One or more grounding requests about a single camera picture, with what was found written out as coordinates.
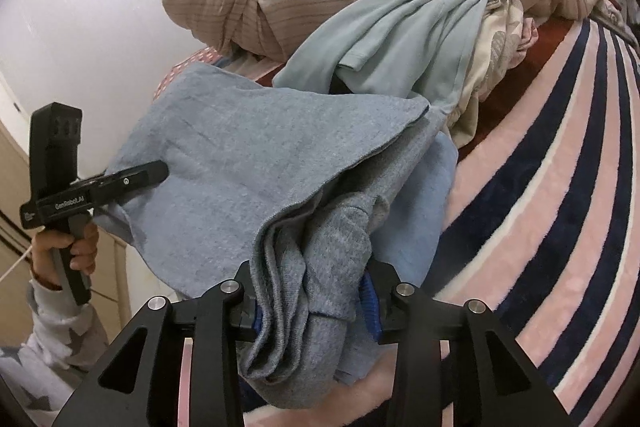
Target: navy stripe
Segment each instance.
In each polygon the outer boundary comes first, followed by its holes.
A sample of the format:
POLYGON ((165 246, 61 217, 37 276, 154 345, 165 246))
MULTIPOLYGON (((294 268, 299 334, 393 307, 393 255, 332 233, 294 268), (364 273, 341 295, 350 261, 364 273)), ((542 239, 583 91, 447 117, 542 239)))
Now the navy stripe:
POLYGON ((620 161, 618 180, 611 211, 609 232, 602 247, 595 272, 582 296, 582 302, 575 311, 548 357, 540 364, 539 371, 551 387, 560 383, 586 344, 595 327, 604 305, 609 298, 620 258, 625 244, 629 224, 631 189, 633 183, 633 142, 631 134, 631 108, 626 84, 625 65, 620 45, 612 36, 616 50, 618 85, 620 86, 620 161))
POLYGON ((495 314, 519 335, 549 296, 574 252, 596 186, 607 113, 607 41, 602 26, 596 54, 596 70, 589 120, 569 188, 558 215, 495 314))
POLYGON ((427 295, 436 295, 476 256, 540 168, 574 90, 589 32, 590 22, 584 20, 558 81, 527 134, 494 177, 440 236, 436 255, 422 284, 427 295))
MULTIPOLYGON (((614 42, 616 45, 616 60, 618 60, 619 49, 617 46, 618 44, 617 37, 614 38, 614 42)), ((633 54, 631 53, 631 50, 629 49, 629 45, 625 43, 625 46, 626 46, 626 52, 631 58, 631 61, 633 64, 634 76, 636 78, 636 87, 638 87, 640 85, 640 75, 638 74, 638 64, 636 63, 636 60, 633 54)), ((621 86, 620 90, 621 92, 624 91, 625 93, 624 96, 628 100, 629 98, 628 87, 626 85, 621 86)), ((590 381, 588 386, 582 392, 582 395, 580 395, 580 398, 578 399, 578 402, 575 404, 574 409, 571 411, 571 414, 570 414, 571 419, 574 421, 576 425, 579 425, 586 418, 589 411, 596 403, 596 400, 604 390, 607 382, 613 375, 613 372, 618 367, 618 364, 620 363, 620 359, 622 358, 622 355, 626 351, 629 341, 631 340, 631 336, 633 335, 634 330, 638 325, 639 318, 640 318, 640 277, 636 281, 636 288, 634 289, 634 293, 631 297, 631 302, 629 303, 629 308, 628 308, 628 311, 626 312, 625 320, 622 322, 622 327, 620 328, 620 331, 618 332, 615 340, 611 344, 609 352, 607 353, 607 356, 602 362, 602 365, 598 369, 595 377, 593 377, 593 380, 590 381)))

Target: pink stripe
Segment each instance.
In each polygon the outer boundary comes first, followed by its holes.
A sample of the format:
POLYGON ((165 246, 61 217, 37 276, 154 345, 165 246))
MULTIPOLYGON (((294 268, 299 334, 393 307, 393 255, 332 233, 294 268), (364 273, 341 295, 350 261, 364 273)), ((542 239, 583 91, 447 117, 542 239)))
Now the pink stripe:
MULTIPOLYGON (((607 58, 607 68, 616 71, 613 54, 607 58)), ((580 305, 609 232, 620 155, 618 84, 611 78, 607 83, 606 111, 600 168, 577 244, 553 292, 518 336, 520 345, 536 365, 540 365, 551 352, 580 305)))
POLYGON ((442 427, 453 427, 453 404, 451 403, 442 411, 442 427))
POLYGON ((572 26, 513 110, 460 162, 449 195, 445 228, 478 195, 521 142, 556 85, 560 71, 580 34, 581 26, 581 22, 572 26))
POLYGON ((597 49, 598 33, 592 29, 578 72, 578 82, 574 88, 574 105, 568 108, 571 113, 564 117, 564 132, 556 137, 559 144, 555 153, 549 151, 544 160, 549 165, 543 173, 540 185, 535 188, 529 201, 516 203, 512 212, 518 210, 518 207, 522 211, 515 217, 510 229, 498 229, 496 234, 506 233, 506 236, 494 246, 493 251, 486 251, 491 246, 485 245, 475 260, 478 265, 475 266, 472 261, 458 276, 461 278, 458 284, 454 280, 453 284, 444 290, 440 296, 447 301, 463 304, 467 299, 475 297, 482 299, 489 308, 495 309, 527 263, 535 256, 540 242, 556 219, 558 207, 574 175, 589 120, 597 49), (481 259, 484 259, 484 263, 479 264, 481 259), (474 269, 477 271, 469 276, 469 272, 474 269), (449 298, 448 291, 455 292, 453 298, 449 298))
POLYGON ((193 344, 184 343, 178 388, 178 427, 189 427, 189 386, 191 384, 191 350, 193 344))
POLYGON ((602 390, 602 393, 589 411, 587 418, 585 418, 580 424, 580 427, 593 427, 600 421, 600 418, 607 410, 607 407, 611 405, 613 399, 625 381, 629 369, 634 365, 634 361, 638 355, 638 350, 640 350, 640 323, 636 326, 636 330, 629 340, 629 345, 626 346, 625 353, 620 358, 618 367, 613 372, 613 375, 611 375, 611 378, 609 378, 609 381, 602 390))
MULTIPOLYGON (((633 76, 629 59, 626 56, 625 70, 627 87, 630 91, 632 110, 635 117, 633 126, 635 129, 635 137, 637 138, 638 132, 640 131, 638 125, 640 101, 638 100, 636 92, 635 77, 633 76)), ((634 167, 637 167, 637 165, 638 149, 636 148, 636 144, 634 144, 634 167)), ((638 248, 638 245, 640 245, 640 212, 636 212, 635 203, 635 201, 631 203, 634 206, 634 215, 632 221, 629 223, 631 230, 626 259, 623 260, 623 273, 617 287, 612 289, 613 295, 610 308, 606 311, 606 316, 598 325, 598 328, 591 333, 592 339, 590 339, 590 343, 582 350, 579 359, 574 362, 569 373, 560 383, 559 389, 556 390, 558 398, 567 410, 571 410, 575 406, 580 395, 589 382, 593 380, 597 370, 607 356, 611 344, 615 340, 616 335, 620 331, 620 326, 625 319, 631 302, 631 296, 638 281, 638 270, 640 268, 640 248, 638 248)))

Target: cabinet door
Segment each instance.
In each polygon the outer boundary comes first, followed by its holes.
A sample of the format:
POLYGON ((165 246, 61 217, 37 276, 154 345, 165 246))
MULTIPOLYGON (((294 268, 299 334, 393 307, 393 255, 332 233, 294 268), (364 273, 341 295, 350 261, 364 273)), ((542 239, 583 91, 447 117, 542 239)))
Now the cabinet door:
MULTIPOLYGON (((20 205, 30 196, 28 160, 0 123, 0 275, 26 250, 35 232, 19 228, 20 205)), ((122 329, 116 250, 113 237, 100 231, 92 304, 110 340, 122 329)), ((29 265, 24 262, 0 283, 0 346, 19 346, 31 333, 33 323, 25 298, 30 277, 29 265)))

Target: star pattern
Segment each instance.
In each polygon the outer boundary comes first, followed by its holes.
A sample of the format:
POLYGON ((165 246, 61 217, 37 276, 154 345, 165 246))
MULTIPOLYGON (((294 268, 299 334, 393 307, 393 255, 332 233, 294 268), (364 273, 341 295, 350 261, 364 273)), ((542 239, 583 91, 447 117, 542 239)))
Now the star pattern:
POLYGON ((40 315, 40 307, 36 302, 36 293, 31 285, 27 286, 27 304, 36 315, 40 315))
POLYGON ((71 341, 66 344, 66 347, 71 348, 71 356, 79 355, 82 349, 82 343, 84 342, 84 335, 78 335, 73 328, 69 328, 69 338, 71 341))
POLYGON ((18 355, 19 351, 19 347, 3 347, 0 349, 0 359, 14 359, 17 363, 22 365, 22 361, 18 355))
POLYGON ((26 408, 32 411, 51 411, 51 402, 49 401, 48 396, 41 396, 36 398, 33 394, 29 393, 25 388, 22 388, 24 394, 27 397, 27 405, 26 408))

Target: finger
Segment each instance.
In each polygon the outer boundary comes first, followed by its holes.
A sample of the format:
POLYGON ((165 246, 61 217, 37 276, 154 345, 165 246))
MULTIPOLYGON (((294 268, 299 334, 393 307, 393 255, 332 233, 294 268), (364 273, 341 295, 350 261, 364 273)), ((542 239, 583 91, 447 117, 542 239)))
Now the finger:
POLYGON ((78 239, 71 247, 73 255, 87 255, 96 250, 97 243, 91 239, 78 239))
POLYGON ((45 252, 52 248, 66 248, 73 243, 74 237, 58 230, 43 230, 31 240, 31 250, 45 252))
POLYGON ((84 273, 85 275, 91 275, 93 272, 95 272, 95 263, 93 263, 91 266, 88 266, 87 268, 82 269, 82 273, 84 273))
POLYGON ((93 221, 89 221, 84 226, 84 238, 89 240, 95 238, 97 240, 97 237, 98 237, 98 226, 93 221))
POLYGON ((82 270, 89 268, 92 264, 95 264, 95 257, 91 255, 78 255, 71 260, 69 266, 72 270, 82 270))

